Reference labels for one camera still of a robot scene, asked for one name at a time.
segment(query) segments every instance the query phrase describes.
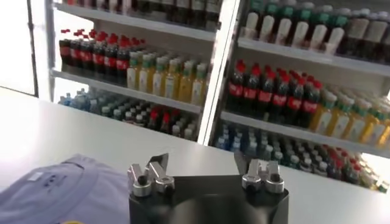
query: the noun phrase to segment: coca-cola label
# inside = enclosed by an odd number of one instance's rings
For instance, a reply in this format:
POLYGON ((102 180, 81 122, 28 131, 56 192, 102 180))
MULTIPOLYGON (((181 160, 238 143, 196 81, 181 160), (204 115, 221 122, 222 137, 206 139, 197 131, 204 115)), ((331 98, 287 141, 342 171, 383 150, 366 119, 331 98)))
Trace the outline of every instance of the coca-cola label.
POLYGON ((294 109, 294 110, 299 110, 301 104, 302 104, 302 101, 300 99, 295 99, 293 97, 288 98, 287 106, 294 109))
POLYGON ((272 97, 272 93, 260 91, 258 94, 258 100, 262 102, 270 102, 271 97, 272 97))
POLYGON ((98 55, 98 54, 93 54, 93 63, 95 63, 96 65, 103 65, 104 64, 104 56, 98 55))
POLYGON ((285 103, 287 101, 287 97, 286 96, 279 96, 279 95, 274 95, 274 98, 272 99, 272 103, 274 105, 278 105, 278 106, 284 106, 285 103))
POLYGON ((316 103, 311 103, 309 101, 304 101, 303 102, 303 110, 305 112, 309 113, 314 113, 317 109, 317 104, 316 103))
POLYGON ((60 47, 60 54, 62 56, 68 56, 71 53, 71 49, 69 47, 60 47))
POLYGON ((244 98, 254 99, 257 95, 257 89, 244 88, 244 98))
POLYGON ((108 67, 116 67, 116 58, 104 57, 104 65, 108 67))
POLYGON ((116 61, 116 68, 120 70, 125 70, 129 67, 129 61, 127 60, 117 60, 116 61))
POLYGON ((229 93, 233 96, 242 96, 243 95, 243 86, 234 85, 229 83, 229 93))

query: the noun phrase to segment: t-shirt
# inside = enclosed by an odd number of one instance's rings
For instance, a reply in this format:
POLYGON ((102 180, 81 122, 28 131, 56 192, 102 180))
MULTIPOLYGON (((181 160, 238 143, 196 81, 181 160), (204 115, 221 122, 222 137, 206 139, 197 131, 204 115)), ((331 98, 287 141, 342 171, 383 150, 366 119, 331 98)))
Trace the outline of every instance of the t-shirt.
POLYGON ((129 224, 126 173, 76 155, 0 193, 0 224, 129 224))

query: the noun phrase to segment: white table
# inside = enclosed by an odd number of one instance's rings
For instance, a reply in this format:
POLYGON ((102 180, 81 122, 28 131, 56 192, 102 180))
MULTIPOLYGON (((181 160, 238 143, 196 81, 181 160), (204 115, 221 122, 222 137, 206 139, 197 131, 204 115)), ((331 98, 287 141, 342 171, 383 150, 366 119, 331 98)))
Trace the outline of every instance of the white table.
MULTIPOLYGON (((75 153, 119 172, 169 153, 170 175, 237 174, 233 154, 0 88, 0 191, 75 153)), ((281 168, 290 224, 390 223, 390 196, 281 168)))

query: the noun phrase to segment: soda bottle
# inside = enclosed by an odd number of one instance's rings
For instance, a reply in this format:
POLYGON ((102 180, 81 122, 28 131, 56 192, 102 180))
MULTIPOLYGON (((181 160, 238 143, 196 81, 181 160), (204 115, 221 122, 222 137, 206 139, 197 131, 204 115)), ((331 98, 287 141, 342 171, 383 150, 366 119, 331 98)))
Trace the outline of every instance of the soda bottle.
POLYGON ((298 85, 295 89, 291 89, 292 91, 288 94, 287 105, 284 112, 286 124, 292 125, 296 123, 296 117, 302 104, 304 84, 305 80, 303 78, 299 78, 298 85))
POLYGON ((318 102, 320 100, 321 83, 314 81, 314 88, 312 88, 306 97, 303 98, 302 109, 299 117, 299 124, 303 128, 308 128, 313 114, 316 112, 318 102))
POLYGON ((235 72, 230 76, 229 93, 227 96, 226 108, 236 111, 241 106, 241 97, 243 95, 245 64, 239 61, 235 72))
POLYGON ((275 73, 268 72, 267 78, 260 87, 257 102, 257 116, 264 119, 264 115, 268 110, 269 103, 272 98, 272 90, 274 89, 275 73))
POLYGON ((289 77, 283 75, 282 82, 279 84, 276 92, 272 96, 272 103, 269 109, 269 119, 273 122, 280 122, 280 113, 285 107, 288 92, 289 77))
POLYGON ((259 76, 260 76, 260 67, 256 63, 252 67, 252 73, 245 84, 244 87, 244 99, 243 99, 243 108, 246 114, 254 115, 256 107, 256 96, 259 87, 259 76))

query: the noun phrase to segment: white shelf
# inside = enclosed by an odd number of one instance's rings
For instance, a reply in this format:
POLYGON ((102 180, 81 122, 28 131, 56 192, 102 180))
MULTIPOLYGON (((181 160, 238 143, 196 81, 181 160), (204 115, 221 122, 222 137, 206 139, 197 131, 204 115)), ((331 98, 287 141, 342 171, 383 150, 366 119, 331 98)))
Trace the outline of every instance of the white shelf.
POLYGON ((221 119, 225 121, 234 122, 237 124, 243 124, 246 126, 263 129, 275 133, 280 133, 285 136, 293 138, 304 139, 307 141, 316 142, 319 144, 327 144, 334 147, 340 147, 354 152, 368 153, 372 155, 382 156, 390 158, 390 151, 388 149, 376 149, 375 147, 364 145, 360 143, 350 142, 342 139, 332 138, 324 135, 319 135, 307 130, 303 130, 297 127, 287 127, 284 125, 273 124, 257 119, 252 119, 245 116, 236 115, 223 111, 221 113, 221 119))
POLYGON ((359 72, 367 72, 390 77, 390 66, 371 63, 368 61, 355 60, 350 58, 327 55, 323 53, 297 49, 293 47, 281 46, 265 43, 246 38, 238 39, 238 46, 270 54, 282 55, 288 58, 296 58, 313 63, 334 66, 338 68, 350 69, 359 72))
POLYGON ((70 74, 67 72, 57 71, 54 69, 51 71, 51 74, 53 77, 58 77, 58 78, 62 78, 62 79, 67 79, 67 80, 83 83, 83 84, 86 84, 86 85, 89 85, 89 86, 92 86, 92 87, 95 87, 98 89, 103 89, 106 91, 122 94, 125 96, 134 97, 134 98, 141 99, 141 100, 146 100, 149 102, 157 103, 160 105, 165 105, 165 106, 180 109, 183 111, 188 111, 188 112, 197 113, 197 114, 199 114, 201 111, 201 107, 197 106, 197 105, 180 102, 180 101, 156 96, 156 95, 149 94, 149 93, 144 93, 144 92, 137 91, 134 89, 128 89, 126 87, 109 84, 106 82, 90 79, 88 77, 73 75, 73 74, 70 74))
POLYGON ((56 3, 55 7, 63 12, 70 13, 76 16, 82 16, 93 19, 100 19, 113 23, 123 24, 127 26, 140 27, 149 30, 155 30, 164 33, 171 33, 183 37, 195 38, 198 40, 214 41, 215 33, 189 27, 183 27, 175 24, 164 22, 151 21, 148 19, 125 16, 115 13, 109 13, 100 10, 93 10, 68 4, 56 3))

